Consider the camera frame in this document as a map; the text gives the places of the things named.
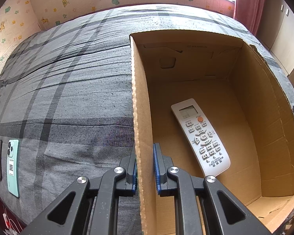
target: silver screw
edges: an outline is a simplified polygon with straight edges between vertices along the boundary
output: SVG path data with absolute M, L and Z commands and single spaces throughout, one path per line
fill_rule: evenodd
M 206 180 L 209 182 L 209 183 L 214 183 L 216 181 L 216 177 L 212 176 L 212 175 L 209 175 L 207 176 Z
M 124 169 L 123 169 L 122 167 L 116 167 L 116 168 L 114 168 L 114 172 L 115 172 L 115 173 L 120 174 L 120 173 L 122 173 L 123 171 L 124 171 Z
M 179 168 L 178 167 L 175 167 L 175 166 L 170 167 L 169 168 L 169 172 L 171 172 L 171 173 L 178 173 L 179 172 Z
M 87 181 L 87 178 L 86 177 L 79 177 L 78 179 L 77 179 L 77 182 L 78 183 L 85 183 Z

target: red curtain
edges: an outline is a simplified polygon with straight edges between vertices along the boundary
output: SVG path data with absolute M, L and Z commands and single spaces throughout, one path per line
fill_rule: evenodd
M 256 35 L 265 0 L 236 0 L 234 19 Z

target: bed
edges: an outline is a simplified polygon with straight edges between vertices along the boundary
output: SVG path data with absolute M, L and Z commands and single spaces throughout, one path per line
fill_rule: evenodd
M 20 140 L 20 198 L 0 198 L 26 224 L 71 182 L 99 177 L 134 143 L 129 34 L 190 29 L 236 36 L 256 46 L 291 105 L 294 89 L 279 65 L 239 22 L 180 5 L 136 5 L 86 15 L 24 40 L 0 75 L 2 156 Z M 141 234 L 139 197 L 119 203 L 118 234 Z

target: remote control screen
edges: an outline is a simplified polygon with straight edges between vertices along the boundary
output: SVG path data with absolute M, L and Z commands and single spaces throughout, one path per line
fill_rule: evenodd
M 194 106 L 189 106 L 186 107 L 184 109 L 179 110 L 179 112 L 181 113 L 183 119 L 186 119 L 188 117 L 192 117 L 193 115 L 198 114 L 198 112 L 196 111 L 196 109 L 194 108 Z

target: remote control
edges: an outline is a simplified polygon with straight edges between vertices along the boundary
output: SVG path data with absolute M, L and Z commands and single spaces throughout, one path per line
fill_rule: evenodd
M 194 99 L 171 106 L 204 176 L 218 176 L 230 167 L 230 158 L 219 136 Z

